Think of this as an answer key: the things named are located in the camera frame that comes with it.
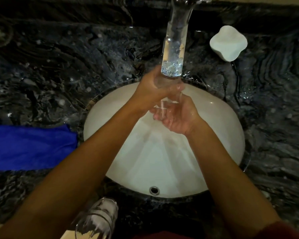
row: wet countertop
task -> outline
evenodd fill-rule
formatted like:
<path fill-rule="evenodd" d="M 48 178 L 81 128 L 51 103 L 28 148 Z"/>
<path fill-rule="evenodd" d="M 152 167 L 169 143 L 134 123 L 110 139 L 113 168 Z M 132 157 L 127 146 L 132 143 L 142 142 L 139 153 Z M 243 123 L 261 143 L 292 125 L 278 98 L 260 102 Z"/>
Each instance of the wet countertop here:
<path fill-rule="evenodd" d="M 139 81 L 161 59 L 164 29 L 10 21 L 0 48 L 0 124 L 55 127 L 83 140 L 91 106 Z M 243 166 L 283 220 L 299 229 L 299 36 L 246 34 L 248 47 L 226 63 L 209 47 L 213 32 L 187 35 L 184 81 L 237 112 L 246 137 Z M 0 171 L 0 223 L 50 170 Z M 114 238 L 167 230 L 193 238 L 230 238 L 209 193 L 160 199 L 105 179 L 96 198 L 120 207 Z"/>

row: person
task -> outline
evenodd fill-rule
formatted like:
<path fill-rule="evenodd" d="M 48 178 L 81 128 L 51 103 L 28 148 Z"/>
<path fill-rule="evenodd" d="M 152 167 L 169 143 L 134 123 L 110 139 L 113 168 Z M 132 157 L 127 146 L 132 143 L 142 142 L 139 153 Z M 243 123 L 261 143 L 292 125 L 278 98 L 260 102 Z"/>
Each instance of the person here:
<path fill-rule="evenodd" d="M 184 89 L 182 83 L 157 88 L 154 80 L 160 69 L 157 66 L 146 74 L 130 100 L 44 178 L 1 227 L 0 239 L 62 236 L 100 185 L 136 122 L 148 111 L 159 120 L 155 105 L 165 97 L 176 99 Z M 181 95 L 178 104 L 166 105 L 166 117 L 161 122 L 188 139 L 215 204 L 233 235 L 299 238 L 299 233 L 281 222 L 270 202 L 231 159 L 199 116 L 191 98 Z"/>

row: chrome faucet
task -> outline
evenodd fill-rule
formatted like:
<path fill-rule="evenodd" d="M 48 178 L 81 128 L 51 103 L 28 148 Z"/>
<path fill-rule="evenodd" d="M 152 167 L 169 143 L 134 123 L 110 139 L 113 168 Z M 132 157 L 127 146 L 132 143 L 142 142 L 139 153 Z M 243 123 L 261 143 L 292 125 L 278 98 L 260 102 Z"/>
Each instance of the chrome faucet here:
<path fill-rule="evenodd" d="M 171 0 L 171 15 L 163 47 L 163 75 L 178 78 L 182 74 L 188 21 L 197 4 L 210 1 Z"/>

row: person's right arm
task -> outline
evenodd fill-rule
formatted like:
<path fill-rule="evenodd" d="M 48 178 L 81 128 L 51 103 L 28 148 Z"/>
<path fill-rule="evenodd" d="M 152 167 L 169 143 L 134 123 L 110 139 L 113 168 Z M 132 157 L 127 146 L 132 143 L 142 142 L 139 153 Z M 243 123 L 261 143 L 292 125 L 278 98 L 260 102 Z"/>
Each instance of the person's right arm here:
<path fill-rule="evenodd" d="M 195 154 L 208 189 L 226 223 L 237 237 L 253 238 L 280 218 L 270 202 L 231 159 L 222 143 L 198 114 L 189 96 L 179 104 L 166 104 L 162 122 L 171 131 L 184 134 Z M 159 120 L 158 109 L 152 109 Z"/>

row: folded blue fabric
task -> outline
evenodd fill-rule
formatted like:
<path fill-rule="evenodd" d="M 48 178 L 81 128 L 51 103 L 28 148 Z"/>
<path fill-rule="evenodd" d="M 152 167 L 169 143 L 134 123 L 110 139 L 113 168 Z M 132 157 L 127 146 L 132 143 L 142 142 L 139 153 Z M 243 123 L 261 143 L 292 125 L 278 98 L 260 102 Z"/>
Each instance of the folded blue fabric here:
<path fill-rule="evenodd" d="M 76 149 L 76 137 L 66 125 L 48 129 L 0 125 L 0 170 L 53 168 Z"/>

